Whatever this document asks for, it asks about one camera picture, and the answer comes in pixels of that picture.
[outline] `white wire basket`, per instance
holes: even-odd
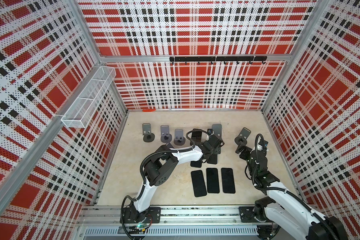
[[[115,76],[115,68],[99,67],[61,119],[64,125],[74,128],[86,128]]]

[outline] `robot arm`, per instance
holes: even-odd
[[[166,172],[159,174],[153,180],[151,179],[151,182],[148,179],[148,177],[145,177],[146,183],[145,183],[145,187],[143,190],[144,192],[143,192],[142,196],[140,197],[140,199],[134,202],[134,207],[136,208],[136,210],[138,212],[144,212],[145,210],[147,210],[149,208],[151,199],[152,199],[157,187],[160,186],[161,184],[163,184],[168,179],[168,177],[172,173],[175,166],[182,164],[182,163],[186,163],[186,162],[199,161],[200,158],[203,156],[203,152],[198,146],[196,146],[191,151],[172,153],[171,155],[177,159],[177,163],[176,163],[176,160],[172,159],[172,156],[171,156],[169,159],[170,162],[167,160],[166,163],[162,167],[164,167],[166,164],[171,164],[171,163],[173,164],[173,167],[166,168]],[[138,196],[140,195],[143,185],[144,185],[144,183],[142,183],[140,190],[137,193]]]
[[[259,134],[255,150],[240,154],[247,163],[254,187],[267,195],[255,202],[254,218],[259,222],[269,219],[277,223],[297,240],[348,239],[337,218],[328,218],[305,204],[268,171],[267,143]]]
[[[208,159],[222,144],[223,140],[212,134],[206,141],[196,142],[193,148],[174,149],[170,143],[160,146],[155,151],[157,154],[150,154],[142,163],[145,183],[142,183],[137,197],[130,204],[129,218],[136,223],[144,220],[157,187],[168,180],[178,164]]]

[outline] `perforated metal panel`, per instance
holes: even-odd
[[[0,2],[0,185],[93,65],[65,1]]]
[[[308,202],[360,239],[360,1],[330,2],[266,114]]]
[[[129,109],[260,109],[284,62],[115,63]]]
[[[316,3],[78,2],[105,56],[290,53]]]
[[[68,6],[0,1],[0,186],[94,65]],[[90,127],[63,128],[1,215],[0,239],[69,239],[121,118],[107,92]]]
[[[86,129],[63,127],[1,215],[0,239],[69,239],[94,198],[122,118],[107,90]]]

